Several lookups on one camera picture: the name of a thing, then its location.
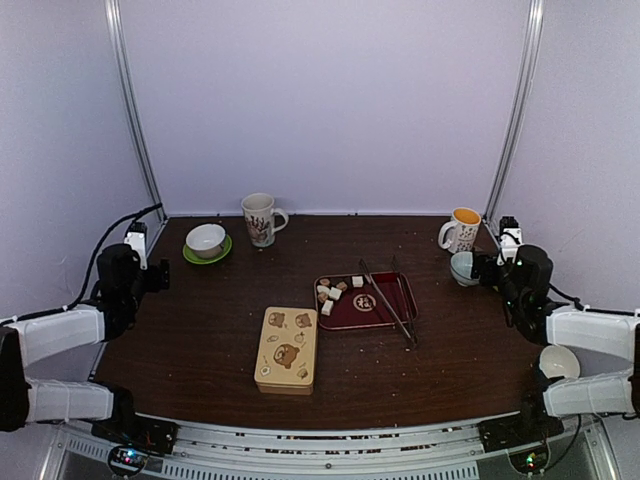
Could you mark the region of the bear print tin lid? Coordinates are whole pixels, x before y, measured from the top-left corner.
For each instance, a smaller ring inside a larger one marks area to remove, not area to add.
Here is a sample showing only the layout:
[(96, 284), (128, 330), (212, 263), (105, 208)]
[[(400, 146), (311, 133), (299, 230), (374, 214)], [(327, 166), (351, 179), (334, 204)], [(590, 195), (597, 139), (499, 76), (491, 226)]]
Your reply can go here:
[(268, 307), (259, 340), (255, 383), (314, 385), (317, 333), (315, 310)]

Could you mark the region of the beige tin box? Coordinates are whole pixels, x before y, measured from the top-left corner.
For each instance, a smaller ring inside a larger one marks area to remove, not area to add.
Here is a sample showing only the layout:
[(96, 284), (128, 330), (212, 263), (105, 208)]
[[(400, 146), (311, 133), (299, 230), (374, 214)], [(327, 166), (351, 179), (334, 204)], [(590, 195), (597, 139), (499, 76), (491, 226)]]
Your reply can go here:
[(314, 385), (287, 385), (272, 384), (268, 382), (257, 382), (258, 390), (263, 394), (309, 396), (314, 391)]

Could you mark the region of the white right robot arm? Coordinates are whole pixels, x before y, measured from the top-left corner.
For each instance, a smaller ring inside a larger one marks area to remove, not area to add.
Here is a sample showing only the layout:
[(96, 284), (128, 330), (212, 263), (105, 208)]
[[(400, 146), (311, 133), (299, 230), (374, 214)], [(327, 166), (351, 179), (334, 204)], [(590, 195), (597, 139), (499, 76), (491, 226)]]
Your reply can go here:
[(535, 245), (472, 255), (472, 277), (500, 294), (508, 326), (542, 348), (536, 403), (512, 423), (526, 442), (551, 417), (639, 415), (638, 311), (590, 307), (555, 287), (552, 273), (552, 260)]

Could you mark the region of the white cup near arm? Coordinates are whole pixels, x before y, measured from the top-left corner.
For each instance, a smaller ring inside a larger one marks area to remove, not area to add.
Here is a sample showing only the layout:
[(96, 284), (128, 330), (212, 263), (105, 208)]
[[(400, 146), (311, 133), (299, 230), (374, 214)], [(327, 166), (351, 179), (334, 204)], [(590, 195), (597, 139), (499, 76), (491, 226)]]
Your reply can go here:
[(547, 379), (577, 379), (581, 366), (576, 355), (560, 345), (548, 345), (539, 355), (538, 369)]

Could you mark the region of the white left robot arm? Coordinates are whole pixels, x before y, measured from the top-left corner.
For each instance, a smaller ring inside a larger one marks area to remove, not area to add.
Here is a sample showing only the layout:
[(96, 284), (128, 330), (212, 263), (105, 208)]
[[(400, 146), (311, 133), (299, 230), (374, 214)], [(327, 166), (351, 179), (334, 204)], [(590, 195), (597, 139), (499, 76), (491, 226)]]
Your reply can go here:
[(131, 246), (114, 244), (97, 257), (98, 281), (90, 298), (58, 309), (1, 322), (1, 430), (29, 423), (86, 420), (104, 423), (123, 444), (144, 433), (132, 394), (89, 381), (36, 380), (26, 368), (78, 347), (115, 340), (132, 329), (142, 299), (170, 285), (170, 263), (145, 266)]

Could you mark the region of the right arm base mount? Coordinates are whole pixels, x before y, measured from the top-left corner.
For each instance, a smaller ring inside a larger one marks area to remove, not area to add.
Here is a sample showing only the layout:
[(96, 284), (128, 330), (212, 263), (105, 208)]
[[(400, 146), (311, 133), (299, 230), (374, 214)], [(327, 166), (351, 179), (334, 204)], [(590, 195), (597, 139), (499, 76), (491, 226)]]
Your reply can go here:
[(477, 428), (486, 453), (542, 442), (564, 432), (560, 419), (525, 421), (520, 415), (484, 420)]

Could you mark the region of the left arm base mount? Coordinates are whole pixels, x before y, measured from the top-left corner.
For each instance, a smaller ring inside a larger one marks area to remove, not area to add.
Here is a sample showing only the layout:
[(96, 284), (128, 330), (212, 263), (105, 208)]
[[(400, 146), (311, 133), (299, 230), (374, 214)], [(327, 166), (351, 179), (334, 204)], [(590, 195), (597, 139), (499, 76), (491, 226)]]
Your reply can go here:
[(133, 446), (145, 453), (166, 456), (173, 452), (179, 426), (170, 421), (135, 416), (133, 424), (110, 420), (90, 421), (91, 434), (112, 443)]

